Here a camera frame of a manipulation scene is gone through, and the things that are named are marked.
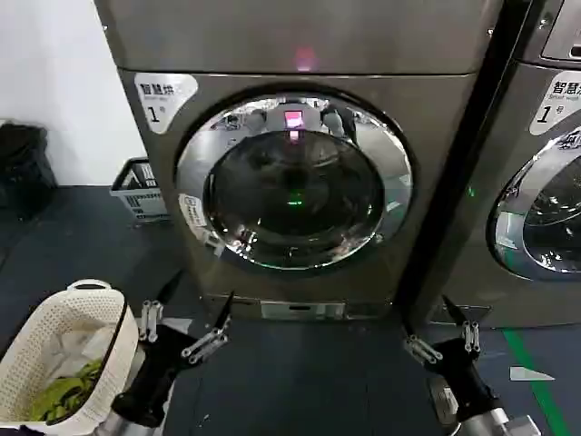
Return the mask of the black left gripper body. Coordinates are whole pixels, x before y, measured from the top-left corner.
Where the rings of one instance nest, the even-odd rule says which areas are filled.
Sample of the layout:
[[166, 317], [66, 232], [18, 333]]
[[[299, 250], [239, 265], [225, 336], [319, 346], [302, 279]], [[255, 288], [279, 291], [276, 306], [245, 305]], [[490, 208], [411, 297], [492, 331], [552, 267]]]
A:
[[121, 417], [164, 417], [164, 404], [177, 375], [191, 365], [182, 350], [196, 340], [187, 333], [161, 325], [157, 340], [144, 345], [144, 361], [130, 387], [117, 395], [112, 410]]

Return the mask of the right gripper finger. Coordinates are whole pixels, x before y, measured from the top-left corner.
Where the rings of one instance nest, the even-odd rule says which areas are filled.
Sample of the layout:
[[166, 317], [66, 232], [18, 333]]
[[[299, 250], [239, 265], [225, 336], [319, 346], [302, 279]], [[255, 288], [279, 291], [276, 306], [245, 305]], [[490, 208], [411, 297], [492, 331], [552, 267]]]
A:
[[421, 339], [414, 331], [410, 322], [403, 318], [401, 321], [405, 338], [404, 349], [419, 363], [438, 363], [443, 360], [443, 354]]
[[465, 341], [465, 350], [467, 352], [480, 353], [480, 340], [479, 340], [479, 324], [478, 322], [471, 321], [462, 312], [462, 310], [453, 303], [446, 295], [442, 296], [443, 303], [446, 310], [453, 320], [453, 322], [460, 327], [462, 330], [462, 337]]

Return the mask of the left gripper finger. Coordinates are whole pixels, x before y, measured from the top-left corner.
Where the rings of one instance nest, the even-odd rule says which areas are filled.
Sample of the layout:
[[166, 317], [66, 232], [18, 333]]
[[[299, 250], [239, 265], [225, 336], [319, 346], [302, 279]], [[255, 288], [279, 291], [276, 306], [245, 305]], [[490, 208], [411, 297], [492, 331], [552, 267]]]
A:
[[222, 306], [213, 327], [193, 345], [184, 348], [181, 357], [189, 364], [201, 364], [220, 349], [229, 339], [227, 330], [231, 323], [231, 306], [234, 292], [231, 292]]
[[157, 327], [162, 321], [163, 309], [175, 295], [183, 275], [184, 270], [178, 270], [152, 299], [143, 301], [138, 327], [140, 341], [158, 339]]

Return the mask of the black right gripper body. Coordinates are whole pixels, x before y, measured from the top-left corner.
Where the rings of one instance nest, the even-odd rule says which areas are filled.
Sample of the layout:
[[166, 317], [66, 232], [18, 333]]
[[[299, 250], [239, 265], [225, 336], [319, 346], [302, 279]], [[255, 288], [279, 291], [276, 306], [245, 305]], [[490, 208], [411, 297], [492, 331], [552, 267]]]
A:
[[458, 402], [458, 411], [492, 411], [500, 406], [499, 398], [484, 383], [474, 365], [479, 353], [468, 352], [464, 339], [438, 342], [432, 348], [442, 359], [427, 363], [426, 368], [444, 378]]

